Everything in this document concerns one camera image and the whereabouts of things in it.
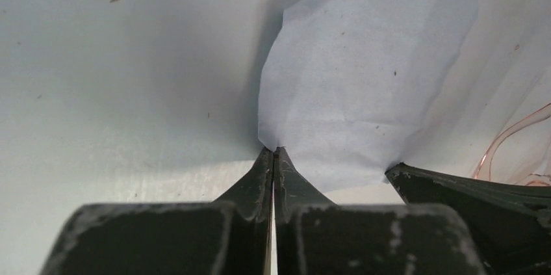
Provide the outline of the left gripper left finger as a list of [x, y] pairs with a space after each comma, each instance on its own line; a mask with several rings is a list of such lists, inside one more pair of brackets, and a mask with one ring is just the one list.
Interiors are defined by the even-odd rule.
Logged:
[[273, 153], [211, 202], [93, 203], [61, 229], [42, 274], [268, 274]]

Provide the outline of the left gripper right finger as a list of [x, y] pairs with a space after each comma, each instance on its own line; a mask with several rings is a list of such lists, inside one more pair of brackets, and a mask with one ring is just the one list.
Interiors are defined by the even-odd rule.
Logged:
[[484, 274], [468, 228], [450, 207], [337, 205], [284, 148], [274, 153], [279, 274]]

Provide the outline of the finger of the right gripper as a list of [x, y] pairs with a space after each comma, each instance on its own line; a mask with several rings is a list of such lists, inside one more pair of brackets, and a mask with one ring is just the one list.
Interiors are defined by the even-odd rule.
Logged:
[[550, 273], [550, 187], [492, 183], [403, 163], [385, 175], [405, 203], [441, 203], [455, 210], [488, 273]]

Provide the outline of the light blue cleaning cloth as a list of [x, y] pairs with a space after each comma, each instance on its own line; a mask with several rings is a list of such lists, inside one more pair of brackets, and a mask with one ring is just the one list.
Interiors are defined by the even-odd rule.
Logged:
[[301, 0], [262, 69], [258, 136], [316, 188], [379, 183], [427, 123], [477, 0]]

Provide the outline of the orange tinted sunglasses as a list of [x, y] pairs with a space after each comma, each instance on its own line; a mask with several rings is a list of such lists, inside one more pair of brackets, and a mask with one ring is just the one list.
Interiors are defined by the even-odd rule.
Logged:
[[503, 130], [472, 178], [526, 187], [550, 186], [550, 105]]

